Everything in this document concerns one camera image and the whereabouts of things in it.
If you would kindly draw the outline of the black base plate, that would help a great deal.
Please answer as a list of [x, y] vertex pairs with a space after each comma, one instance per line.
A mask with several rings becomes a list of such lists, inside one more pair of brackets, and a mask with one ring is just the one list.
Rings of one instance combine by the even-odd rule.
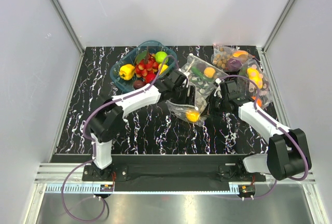
[[[243, 158], [243, 155], [113, 155], [112, 173], [117, 166], [126, 165], [133, 167], [134, 172], [144, 175], [192, 175], [220, 171], [223, 175], [244, 178], [259, 174], [242, 171]], [[91, 168], [95, 178], [105, 180], [99, 178], [92, 166]]]

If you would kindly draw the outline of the polka dot zip bag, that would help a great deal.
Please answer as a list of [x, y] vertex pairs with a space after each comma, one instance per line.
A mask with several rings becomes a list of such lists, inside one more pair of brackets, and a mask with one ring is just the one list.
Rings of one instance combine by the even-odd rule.
[[169, 111], [174, 114], [178, 119], [183, 120], [185, 122], [191, 123], [186, 118], [186, 111], [189, 110], [196, 110], [200, 113], [200, 120], [196, 123], [191, 123], [197, 126], [203, 126], [205, 120], [208, 118], [206, 113], [204, 112], [206, 110], [207, 101], [206, 99], [201, 96], [198, 91], [196, 90], [196, 99], [195, 99], [195, 106], [190, 105], [177, 105], [174, 103], [171, 103], [170, 100], [166, 101], [166, 105], [169, 109]]

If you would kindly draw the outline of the green patterned zip bag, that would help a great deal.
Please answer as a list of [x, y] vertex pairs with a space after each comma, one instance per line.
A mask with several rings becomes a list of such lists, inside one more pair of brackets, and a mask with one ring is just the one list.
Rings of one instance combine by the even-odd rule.
[[216, 88], [216, 79], [227, 76], [222, 70], [190, 53], [187, 62], [182, 66], [183, 72], [189, 79], [189, 83], [196, 87], [198, 93], [207, 98]]

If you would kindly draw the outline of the aluminium frame post left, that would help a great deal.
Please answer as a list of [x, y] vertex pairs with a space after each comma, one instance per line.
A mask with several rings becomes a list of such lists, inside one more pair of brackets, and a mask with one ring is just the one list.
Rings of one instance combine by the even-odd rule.
[[74, 46], [78, 50], [80, 54], [84, 53], [85, 47], [81, 44], [78, 36], [76, 35], [74, 28], [72, 27], [61, 3], [59, 0], [50, 0], [51, 4], [53, 5], [56, 13], [58, 14], [63, 26], [65, 27], [71, 41], [73, 42]]

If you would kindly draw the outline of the yellow fake bell pepper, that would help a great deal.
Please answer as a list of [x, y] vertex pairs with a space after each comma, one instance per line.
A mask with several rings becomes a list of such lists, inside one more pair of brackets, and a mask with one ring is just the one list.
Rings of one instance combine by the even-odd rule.
[[135, 66], [132, 64], [123, 65], [119, 70], [119, 76], [123, 80], [131, 80], [135, 74]]

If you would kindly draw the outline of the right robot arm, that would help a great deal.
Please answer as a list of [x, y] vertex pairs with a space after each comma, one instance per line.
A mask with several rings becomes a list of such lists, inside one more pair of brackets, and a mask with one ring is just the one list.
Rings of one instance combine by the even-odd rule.
[[210, 94], [205, 109], [207, 115], [237, 115], [268, 143], [267, 153], [243, 158], [235, 169], [237, 178], [245, 181], [254, 173], [265, 173], [276, 180], [306, 179], [312, 163], [304, 131], [291, 129], [273, 119], [258, 106], [256, 99], [244, 95], [234, 80], [217, 79], [215, 85], [217, 88]]

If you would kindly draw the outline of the green fake apple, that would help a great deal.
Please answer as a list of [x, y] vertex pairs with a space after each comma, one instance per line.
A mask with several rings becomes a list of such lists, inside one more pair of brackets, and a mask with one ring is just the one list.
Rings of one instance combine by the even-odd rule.
[[155, 54], [155, 60], [157, 63], [161, 64], [161, 63], [165, 63], [167, 64], [168, 62], [168, 54], [164, 51], [158, 51], [156, 54]]

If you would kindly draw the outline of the zip bag with yellow food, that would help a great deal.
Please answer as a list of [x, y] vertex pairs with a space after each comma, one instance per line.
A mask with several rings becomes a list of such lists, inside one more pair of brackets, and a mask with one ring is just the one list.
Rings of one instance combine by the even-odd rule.
[[244, 63], [239, 71], [239, 75], [253, 81], [252, 83], [243, 78], [237, 79], [238, 87], [245, 95], [255, 99], [257, 95], [256, 87], [259, 88], [259, 99], [257, 100], [259, 107], [265, 108], [273, 101], [273, 93], [270, 89], [269, 78], [261, 70], [256, 61], [248, 61]]

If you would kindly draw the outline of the yellow fake lemon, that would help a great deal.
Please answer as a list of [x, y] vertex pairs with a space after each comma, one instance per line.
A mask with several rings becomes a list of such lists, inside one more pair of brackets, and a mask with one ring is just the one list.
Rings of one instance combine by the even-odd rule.
[[200, 120], [200, 113], [196, 110], [189, 110], [185, 113], [186, 118], [191, 123], [196, 123]]

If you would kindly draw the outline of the yellow fake pear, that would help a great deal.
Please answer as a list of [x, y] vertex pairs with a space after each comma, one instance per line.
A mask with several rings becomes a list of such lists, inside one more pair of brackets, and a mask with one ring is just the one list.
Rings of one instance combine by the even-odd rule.
[[164, 72], [164, 71], [166, 71], [167, 69], [169, 68], [169, 66], [168, 65], [166, 65], [166, 64], [159, 64], [159, 66], [158, 66], [158, 72], [159, 72], [159, 75], [162, 75], [162, 73]]

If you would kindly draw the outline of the teal transparent plastic tub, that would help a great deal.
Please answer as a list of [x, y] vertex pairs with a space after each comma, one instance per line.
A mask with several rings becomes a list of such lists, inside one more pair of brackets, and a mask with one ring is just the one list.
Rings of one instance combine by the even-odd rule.
[[176, 68], [177, 55], [175, 51], [162, 43], [145, 41], [127, 55], [121, 58], [110, 69], [110, 77], [123, 92], [130, 92], [137, 87], [138, 82], [152, 82], [158, 69], [161, 69], [159, 79]]

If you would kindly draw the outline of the zip bag with purple food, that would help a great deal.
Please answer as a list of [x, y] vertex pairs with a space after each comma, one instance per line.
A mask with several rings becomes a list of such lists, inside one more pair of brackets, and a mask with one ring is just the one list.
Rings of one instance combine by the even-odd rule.
[[247, 51], [214, 44], [211, 62], [224, 72], [237, 72], [253, 58]]

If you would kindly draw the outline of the red fake pomegranate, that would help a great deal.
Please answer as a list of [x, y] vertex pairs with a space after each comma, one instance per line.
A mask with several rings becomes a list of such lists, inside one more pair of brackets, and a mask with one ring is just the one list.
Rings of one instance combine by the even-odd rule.
[[147, 76], [145, 77], [145, 83], [152, 83], [153, 80], [156, 78], [156, 74], [154, 73], [150, 73], [150, 74], [147, 74]]

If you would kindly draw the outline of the dark red fake plum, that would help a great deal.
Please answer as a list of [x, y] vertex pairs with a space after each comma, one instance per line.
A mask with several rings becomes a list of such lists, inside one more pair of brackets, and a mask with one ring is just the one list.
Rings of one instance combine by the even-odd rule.
[[133, 88], [135, 90], [137, 90], [137, 89], [140, 89], [140, 88], [144, 87], [145, 85], [146, 85], [146, 83], [144, 81], [142, 81], [142, 80], [135, 80], [134, 83], [133, 83]]

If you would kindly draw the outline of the aluminium front rail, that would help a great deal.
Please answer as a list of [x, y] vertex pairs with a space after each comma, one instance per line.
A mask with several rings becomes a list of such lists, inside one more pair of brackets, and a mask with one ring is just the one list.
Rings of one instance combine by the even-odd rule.
[[244, 195], [246, 198], [258, 195], [258, 186], [268, 188], [274, 183], [269, 175], [256, 174], [238, 178], [202, 172], [185, 175], [144, 175], [134, 172], [133, 167], [120, 165], [108, 179], [93, 176], [91, 166], [75, 168], [74, 164], [42, 164], [34, 182], [45, 184], [47, 193], [92, 193], [110, 194], [171, 194], [171, 195]]

